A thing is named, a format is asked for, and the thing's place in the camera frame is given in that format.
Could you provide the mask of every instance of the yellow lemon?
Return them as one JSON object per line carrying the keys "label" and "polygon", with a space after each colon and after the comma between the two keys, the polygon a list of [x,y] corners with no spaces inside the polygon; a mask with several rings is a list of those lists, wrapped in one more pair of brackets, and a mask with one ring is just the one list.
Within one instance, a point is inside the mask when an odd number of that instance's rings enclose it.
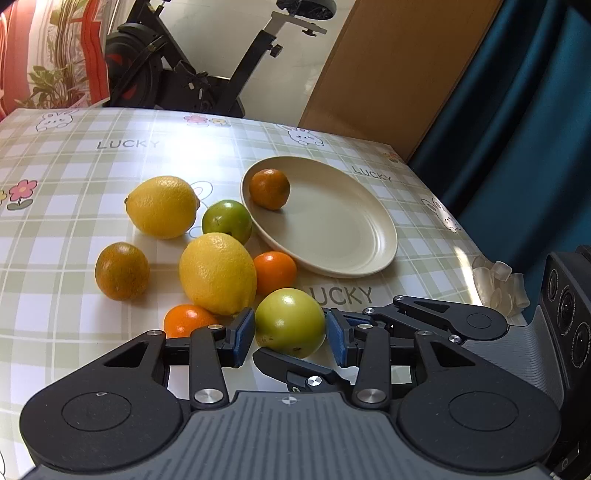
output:
{"label": "yellow lemon", "polygon": [[146,235],[160,239],[184,234],[195,223],[199,199],[178,177],[154,177],[125,199],[127,215]]}
{"label": "yellow lemon", "polygon": [[178,273],[187,297],[212,313],[231,315],[254,301],[254,262],[242,244],[225,233],[206,233],[189,243]]}

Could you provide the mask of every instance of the orange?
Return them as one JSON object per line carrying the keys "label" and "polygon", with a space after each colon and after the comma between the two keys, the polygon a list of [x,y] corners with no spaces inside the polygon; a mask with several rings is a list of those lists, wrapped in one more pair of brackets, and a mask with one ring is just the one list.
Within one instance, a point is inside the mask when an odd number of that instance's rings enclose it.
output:
{"label": "orange", "polygon": [[249,184],[251,199],[268,210],[279,210],[287,203],[290,182],[282,171],[268,168],[255,173]]}
{"label": "orange", "polygon": [[139,297],[149,279],[148,259],[139,248],[125,242],[109,245],[96,260],[96,284],[112,300]]}
{"label": "orange", "polygon": [[266,252],[254,259],[256,292],[267,296],[280,288],[291,287],[297,275],[296,262],[282,252]]}
{"label": "orange", "polygon": [[164,317],[166,338],[188,337],[195,329],[217,323],[216,318],[206,309],[196,305],[177,305]]}

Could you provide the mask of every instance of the beige plate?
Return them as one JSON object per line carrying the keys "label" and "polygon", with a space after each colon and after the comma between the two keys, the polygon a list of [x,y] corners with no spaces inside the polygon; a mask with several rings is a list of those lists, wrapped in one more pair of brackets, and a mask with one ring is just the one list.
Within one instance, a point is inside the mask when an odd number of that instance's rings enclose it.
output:
{"label": "beige plate", "polygon": [[[281,170],[291,192],[282,209],[256,205],[248,190],[265,168]],[[314,272],[364,277],[386,268],[398,247],[386,208],[347,174],[309,158],[272,157],[255,163],[242,178],[242,203],[265,241]]]}

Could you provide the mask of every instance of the floor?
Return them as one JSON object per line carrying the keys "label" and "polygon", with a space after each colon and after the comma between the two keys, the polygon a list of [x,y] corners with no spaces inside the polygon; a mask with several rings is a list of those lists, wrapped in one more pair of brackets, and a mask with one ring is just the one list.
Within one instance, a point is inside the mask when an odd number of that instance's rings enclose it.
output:
{"label": "floor", "polygon": [[[298,124],[354,2],[339,0],[337,14],[317,22],[328,30],[326,35],[309,37],[291,24],[282,28],[277,43],[283,51],[276,59],[266,55],[242,92],[247,118]],[[129,11],[132,1],[120,5],[117,20],[124,21],[122,12]],[[161,18],[197,70],[230,77],[273,10],[275,0],[173,0]]]}

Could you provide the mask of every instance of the tablecloth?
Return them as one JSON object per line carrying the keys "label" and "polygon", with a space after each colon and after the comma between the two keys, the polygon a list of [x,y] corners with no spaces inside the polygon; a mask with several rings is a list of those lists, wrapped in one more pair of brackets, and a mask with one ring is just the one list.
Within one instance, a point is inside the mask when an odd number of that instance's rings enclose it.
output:
{"label": "tablecloth", "polygon": [[[322,306],[357,312],[398,294],[479,304],[470,268],[477,246],[388,145],[183,112],[17,110],[0,124],[0,452],[6,478],[32,465],[18,432],[25,402],[126,340],[161,327],[169,308],[187,303],[177,264],[188,241],[201,234],[203,212],[218,200],[239,201],[246,169],[279,155],[313,158],[357,179],[388,209],[398,233],[395,260],[383,272],[337,280],[300,269],[297,288]],[[171,241],[140,233],[124,208],[135,186],[162,174],[185,179],[202,200],[195,225]],[[109,300],[95,284],[96,258],[116,241],[138,246],[151,264],[150,286],[137,301]],[[253,256],[269,250],[256,235],[246,246]],[[328,361],[326,350],[319,355],[318,361]],[[171,390],[182,390],[185,376],[173,371]],[[225,377],[231,395],[272,385],[250,359]]]}

